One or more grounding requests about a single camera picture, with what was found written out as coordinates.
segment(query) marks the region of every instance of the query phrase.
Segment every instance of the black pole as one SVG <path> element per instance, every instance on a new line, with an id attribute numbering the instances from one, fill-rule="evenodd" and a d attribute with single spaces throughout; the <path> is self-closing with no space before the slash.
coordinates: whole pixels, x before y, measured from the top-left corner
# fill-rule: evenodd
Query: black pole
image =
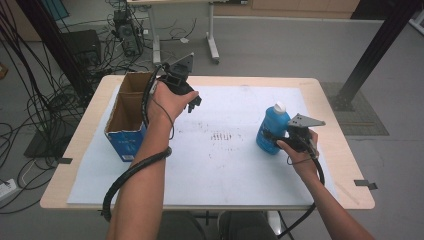
<path id="1" fill-rule="evenodd" d="M 351 102 L 356 93 L 414 15 L 420 2 L 421 0 L 397 1 L 393 11 L 381 25 L 338 95 L 330 97 L 333 110 L 353 110 Z"/>
<path id="2" fill-rule="evenodd" d="M 84 70 L 76 63 L 63 41 L 53 17 L 45 9 L 41 0 L 16 0 L 25 16 L 31 22 L 41 40 L 46 44 L 59 67 L 78 94 L 82 104 L 88 106 L 94 91 L 84 75 Z"/>

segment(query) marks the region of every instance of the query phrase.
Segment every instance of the table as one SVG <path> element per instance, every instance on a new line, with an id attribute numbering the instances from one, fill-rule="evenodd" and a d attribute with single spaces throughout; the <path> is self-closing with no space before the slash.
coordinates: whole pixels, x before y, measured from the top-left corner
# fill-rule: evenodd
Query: table
<path id="1" fill-rule="evenodd" d="M 147 10 L 149 16 L 150 28 L 153 35 L 153 64 L 157 65 L 161 63 L 160 60 L 160 40 L 159 35 L 156 34 L 155 25 L 155 10 L 162 9 L 163 13 L 170 13 L 169 15 L 174 16 L 176 14 L 187 14 L 196 16 L 201 11 L 187 8 L 187 4 L 208 4 L 208 13 L 206 15 L 209 18 L 209 31 L 206 32 L 206 39 L 208 40 L 209 49 L 211 51 L 212 60 L 215 63 L 219 63 L 218 49 L 215 44 L 215 38 L 213 36 L 213 11 L 214 11 L 214 0 L 127 0 L 130 5 L 142 5 Z"/>
<path id="2" fill-rule="evenodd" d="M 106 76 L 102 79 L 64 154 L 65 158 L 72 158 L 73 160 L 70 164 L 59 164 L 57 167 L 41 199 L 40 204 L 43 208 L 101 208 L 100 205 L 68 204 L 67 199 L 76 179 L 83 155 L 92 140 L 96 127 L 110 101 L 114 89 L 122 82 L 123 77 L 113 75 Z M 317 80 L 310 78 L 190 76 L 188 82 L 194 88 L 195 86 L 211 85 L 299 88 L 310 115 L 317 119 L 326 120 L 327 125 L 316 128 L 316 132 L 319 134 L 319 144 L 322 152 L 325 154 L 327 166 L 335 183 L 339 202 L 346 209 L 372 209 L 374 207 L 375 203 L 368 188 L 358 187 L 353 181 L 361 180 L 363 176 Z"/>

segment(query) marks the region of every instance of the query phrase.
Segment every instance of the person's right arm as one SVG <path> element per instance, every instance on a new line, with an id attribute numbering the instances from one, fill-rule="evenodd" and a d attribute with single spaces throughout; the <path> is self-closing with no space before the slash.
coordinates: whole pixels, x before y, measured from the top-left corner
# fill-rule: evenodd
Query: person's right arm
<path id="1" fill-rule="evenodd" d="M 316 145 L 318 135 L 312 130 L 310 132 Z M 308 153 L 298 153 L 283 141 L 277 141 L 277 144 L 290 156 L 294 169 L 311 193 L 332 239 L 374 239 L 322 185 L 314 162 L 304 161 L 310 158 Z"/>

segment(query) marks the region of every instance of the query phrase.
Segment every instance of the blue bottle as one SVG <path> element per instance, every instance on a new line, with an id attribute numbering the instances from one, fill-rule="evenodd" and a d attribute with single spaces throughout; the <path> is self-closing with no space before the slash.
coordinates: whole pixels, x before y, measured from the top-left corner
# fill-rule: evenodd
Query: blue bottle
<path id="1" fill-rule="evenodd" d="M 286 106 L 277 102 L 273 107 L 269 107 L 265 112 L 265 118 L 259 128 L 256 136 L 256 143 L 265 152 L 275 155 L 280 148 L 275 146 L 274 142 L 264 137 L 263 131 L 270 131 L 273 135 L 284 137 L 286 135 L 290 116 L 286 112 Z"/>

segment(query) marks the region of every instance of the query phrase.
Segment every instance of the white bottle cap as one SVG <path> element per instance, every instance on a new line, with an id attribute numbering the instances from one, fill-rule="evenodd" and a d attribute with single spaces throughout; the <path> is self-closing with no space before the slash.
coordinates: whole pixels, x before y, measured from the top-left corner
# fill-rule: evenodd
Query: white bottle cap
<path id="1" fill-rule="evenodd" d="M 277 101 L 277 103 L 274 105 L 274 112 L 278 115 L 286 113 L 286 105 L 280 101 Z"/>

